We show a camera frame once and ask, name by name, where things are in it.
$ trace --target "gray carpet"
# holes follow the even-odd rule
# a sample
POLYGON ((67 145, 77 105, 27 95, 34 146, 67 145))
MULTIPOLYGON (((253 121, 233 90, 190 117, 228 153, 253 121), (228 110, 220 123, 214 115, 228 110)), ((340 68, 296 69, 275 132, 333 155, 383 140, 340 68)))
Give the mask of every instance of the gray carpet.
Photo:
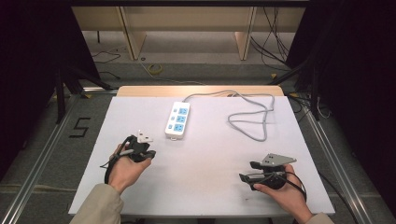
MULTIPOLYGON (((107 71, 120 76, 116 79, 109 74, 101 74, 104 82, 118 87, 122 85, 180 85, 182 83, 153 79, 139 63, 97 64, 99 71, 107 71)), ((276 70, 264 65, 224 65, 224 64, 163 64, 163 72, 156 77, 176 81, 199 81, 207 85, 264 85, 271 81, 271 74, 276 70)), ((282 84, 284 91, 293 89, 293 79, 282 84)), ((82 80, 84 86, 94 86, 82 80)), ((71 217, 67 214, 73 201, 75 190, 91 156, 96 137, 100 132, 108 105, 113 95, 93 94, 88 99, 78 99, 70 120, 61 139, 52 153, 49 162, 38 180, 37 188, 26 204, 18 223, 68 223, 71 217), (81 134, 82 130, 74 130, 78 118, 84 119, 79 126, 88 127, 84 137, 70 138, 70 135, 81 134)), ((299 106, 291 101, 294 110, 299 106)), ((27 147, 21 151, 9 172, 1 182, 0 214, 4 214, 32 169, 36 158, 50 137, 57 117, 56 102, 52 99, 44 110, 40 121, 35 126, 27 147)), ((320 172, 326 175, 339 188, 332 169, 324 156, 323 150, 304 115, 304 111, 295 114, 299 120, 305 142, 320 172)), ((396 223, 381 197, 375 190, 370 179, 361 169, 348 147, 342 130, 333 117, 322 119, 321 125, 331 139, 337 155, 343 162, 347 173, 363 198, 374 223, 396 223)), ((351 215, 329 184, 324 182, 326 190, 336 209, 332 220, 336 223, 353 223, 351 215)), ((275 217, 274 223, 291 223, 289 217, 275 217)))

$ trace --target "white table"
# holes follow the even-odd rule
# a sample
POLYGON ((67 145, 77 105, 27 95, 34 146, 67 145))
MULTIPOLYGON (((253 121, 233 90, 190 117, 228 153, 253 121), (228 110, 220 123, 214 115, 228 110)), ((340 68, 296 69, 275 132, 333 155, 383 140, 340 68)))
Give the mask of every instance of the white table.
MULTIPOLYGON (((157 154, 138 181, 124 191, 123 215, 134 217, 276 217, 286 216, 270 197, 250 190, 238 174, 258 173, 250 161, 268 153, 297 159, 293 164, 303 180, 313 213, 334 210, 308 148, 284 96, 267 117, 268 139, 256 142, 227 123, 231 113, 258 107, 240 97, 193 97, 185 136, 165 137, 164 128, 174 101, 184 97, 114 97, 69 213, 74 215, 94 185, 103 183, 109 155, 126 136, 138 130, 153 137, 157 154)), ((268 105, 269 97, 254 100, 268 105)), ((245 127, 258 137, 260 127, 245 127)))

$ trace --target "socket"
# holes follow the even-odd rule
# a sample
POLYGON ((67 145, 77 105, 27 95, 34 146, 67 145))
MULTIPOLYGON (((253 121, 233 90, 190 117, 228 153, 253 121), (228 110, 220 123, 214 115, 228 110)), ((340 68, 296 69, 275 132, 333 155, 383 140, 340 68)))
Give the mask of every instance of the socket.
POLYGON ((190 114, 190 104, 174 102, 166 123, 165 134, 171 140, 182 139, 186 130, 187 118, 190 114))

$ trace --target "floor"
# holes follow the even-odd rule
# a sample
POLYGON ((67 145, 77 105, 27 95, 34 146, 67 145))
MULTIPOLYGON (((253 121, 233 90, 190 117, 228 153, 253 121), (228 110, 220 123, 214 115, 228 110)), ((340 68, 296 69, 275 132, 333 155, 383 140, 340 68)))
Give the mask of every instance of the floor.
MULTIPOLYGON (((265 85, 273 75, 281 76, 285 71, 263 65, 262 55, 249 49, 246 61, 240 61, 232 33, 148 33, 139 60, 131 61, 125 48, 123 35, 115 32, 101 32, 98 43, 96 32, 84 32, 96 66, 104 82, 118 87, 121 85, 184 85, 199 82, 207 85, 265 85), (154 64, 163 67, 158 76, 150 75, 144 68, 154 64)), ((263 43, 266 34, 254 34, 263 43)), ((282 34, 287 48, 293 34, 282 34)), ((271 38, 266 46, 278 57, 276 42, 271 38)), ((266 63, 287 69, 275 60, 265 59, 266 63)), ((284 92, 293 91, 295 79, 281 84, 284 92)), ((15 203, 20 189, 26 185, 31 171, 37 167, 36 161, 43 160, 43 167, 37 170, 37 181, 31 194, 19 203, 21 211, 16 215, 16 223, 68 223, 71 217, 68 208, 73 202, 79 180, 91 155, 92 147, 106 116, 106 109, 115 92, 103 93, 87 81, 81 84, 89 91, 85 97, 67 95, 68 119, 56 125, 56 99, 52 98, 44 110, 40 121, 26 142, 7 175, 0 183, 0 214, 7 213, 15 203), (75 130, 75 124, 89 127, 84 137, 75 130)), ((359 161, 353 157, 342 130, 336 119, 327 117, 329 111, 323 109, 320 122, 315 122, 310 113, 290 100, 296 111, 305 142, 318 170, 349 200, 349 204, 361 203, 364 209, 353 209, 361 223, 396 223, 395 218, 377 193, 373 183, 362 170, 359 161), (338 167, 334 168, 334 153, 338 167)), ((353 219, 334 189, 323 180, 336 214, 335 223, 353 223, 353 219)), ((273 223, 291 223, 290 217, 274 217, 273 223)), ((195 219, 148 219, 146 223, 195 223, 195 219)), ((218 219, 216 223, 270 223, 268 218, 218 219)))

